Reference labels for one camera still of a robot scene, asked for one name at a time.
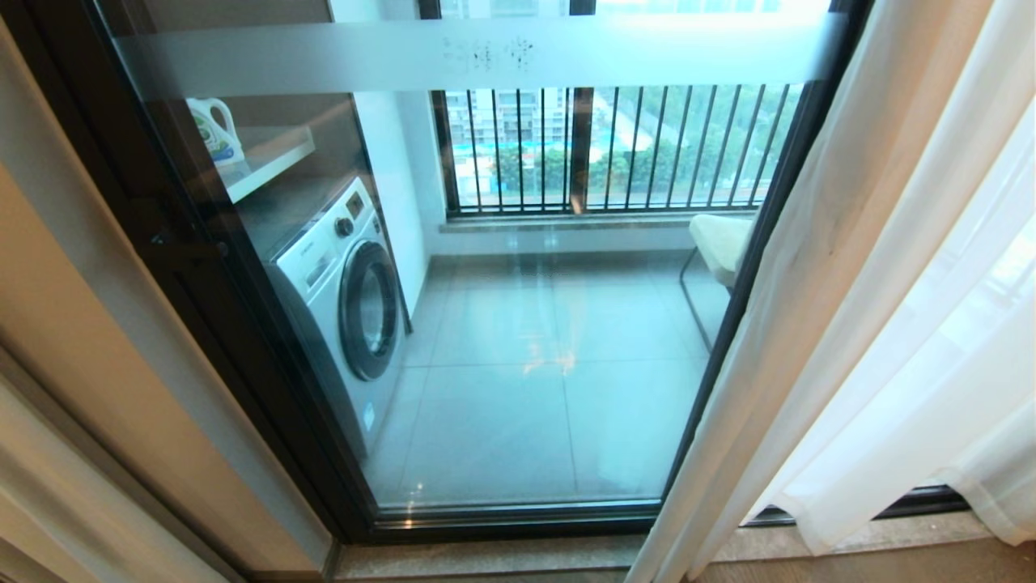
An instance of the glass sliding door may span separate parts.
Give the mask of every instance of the glass sliding door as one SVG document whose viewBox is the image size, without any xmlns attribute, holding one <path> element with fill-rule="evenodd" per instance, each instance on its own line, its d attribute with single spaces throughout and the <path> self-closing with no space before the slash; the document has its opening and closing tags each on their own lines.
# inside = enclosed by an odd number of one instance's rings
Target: glass sliding door
<svg viewBox="0 0 1036 583">
<path fill-rule="evenodd" d="M 141 257 L 354 542 L 650 525 L 865 12 L 19 6 Z M 696 249 L 701 214 L 739 247 Z"/>
</svg>

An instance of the tiled floor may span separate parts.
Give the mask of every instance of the tiled floor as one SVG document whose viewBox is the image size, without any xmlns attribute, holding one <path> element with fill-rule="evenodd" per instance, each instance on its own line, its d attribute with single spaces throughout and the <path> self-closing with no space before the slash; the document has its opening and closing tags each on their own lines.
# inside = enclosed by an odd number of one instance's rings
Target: tiled floor
<svg viewBox="0 0 1036 583">
<path fill-rule="evenodd" d="M 379 503 L 659 496 L 708 360 L 685 257 L 436 258 L 365 464 Z M 687 281 L 715 334 L 726 291 Z"/>
</svg>

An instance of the front-loading washing machine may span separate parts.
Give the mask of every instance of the front-loading washing machine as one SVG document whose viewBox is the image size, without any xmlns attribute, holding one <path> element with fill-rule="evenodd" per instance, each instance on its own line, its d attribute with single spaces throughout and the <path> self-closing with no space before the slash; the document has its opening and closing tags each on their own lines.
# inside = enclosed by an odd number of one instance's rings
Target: front-loading washing machine
<svg viewBox="0 0 1036 583">
<path fill-rule="evenodd" d="M 336 186 L 266 261 L 346 439 L 371 454 L 399 378 L 404 342 L 396 268 L 359 178 Z"/>
</svg>

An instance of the beige wall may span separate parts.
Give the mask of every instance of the beige wall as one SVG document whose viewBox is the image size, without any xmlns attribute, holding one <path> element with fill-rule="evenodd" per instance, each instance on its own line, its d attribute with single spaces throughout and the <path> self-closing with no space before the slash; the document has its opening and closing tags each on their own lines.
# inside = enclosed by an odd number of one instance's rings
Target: beige wall
<svg viewBox="0 0 1036 583">
<path fill-rule="evenodd" d="M 332 544 L 118 229 L 0 26 L 0 344 L 252 571 Z"/>
</svg>

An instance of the display screen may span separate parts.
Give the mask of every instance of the display screen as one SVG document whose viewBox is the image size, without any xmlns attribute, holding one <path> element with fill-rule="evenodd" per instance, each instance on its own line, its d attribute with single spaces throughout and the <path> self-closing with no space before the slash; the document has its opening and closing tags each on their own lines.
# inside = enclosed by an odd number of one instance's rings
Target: display screen
<svg viewBox="0 0 1036 583">
<path fill-rule="evenodd" d="M 364 209 L 364 201 L 356 193 L 349 197 L 349 201 L 345 205 L 349 207 L 349 213 L 352 214 L 353 218 L 359 216 L 359 211 Z"/>
</svg>

